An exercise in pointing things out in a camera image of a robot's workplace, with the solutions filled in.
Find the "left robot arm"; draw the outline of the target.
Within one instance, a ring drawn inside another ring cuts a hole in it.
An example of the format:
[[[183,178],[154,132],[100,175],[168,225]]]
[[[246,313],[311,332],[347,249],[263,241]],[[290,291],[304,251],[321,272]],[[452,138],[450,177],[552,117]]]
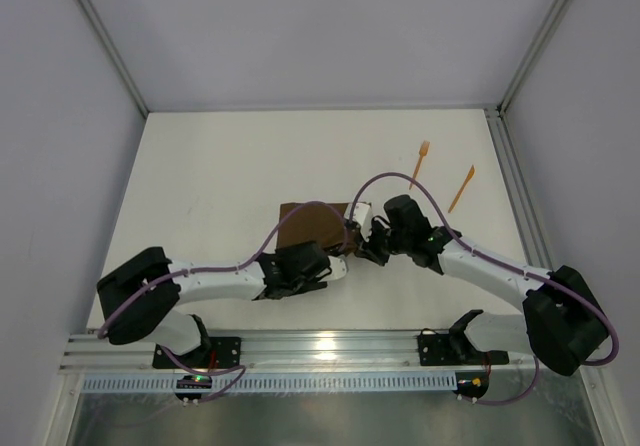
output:
[[[203,321],[178,306],[222,299],[280,300],[324,289],[345,277],[343,257],[314,241],[260,252],[234,265],[172,260],[149,247],[97,283],[104,323],[97,336],[112,345],[151,341],[178,357],[211,349]]]

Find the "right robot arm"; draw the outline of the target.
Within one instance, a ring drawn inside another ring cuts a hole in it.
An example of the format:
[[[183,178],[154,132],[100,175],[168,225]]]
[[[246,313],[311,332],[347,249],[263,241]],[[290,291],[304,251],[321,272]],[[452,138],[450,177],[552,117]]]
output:
[[[473,309],[448,331],[465,358],[496,351],[532,355],[562,376],[573,375],[609,337],[604,313],[582,276],[522,265],[481,248],[460,232],[432,225],[417,202],[396,196],[383,216],[359,203],[346,214],[356,232],[356,256],[384,266],[393,255],[441,276],[472,284],[515,308],[513,314]]]

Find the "brown cloth napkin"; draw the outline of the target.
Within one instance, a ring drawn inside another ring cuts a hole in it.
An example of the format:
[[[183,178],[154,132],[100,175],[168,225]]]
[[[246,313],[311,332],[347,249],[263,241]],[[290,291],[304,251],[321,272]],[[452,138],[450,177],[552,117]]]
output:
[[[276,249],[309,241],[317,242],[328,254],[350,256],[364,238],[345,225],[344,213],[348,203],[314,204],[301,208],[279,228]]]

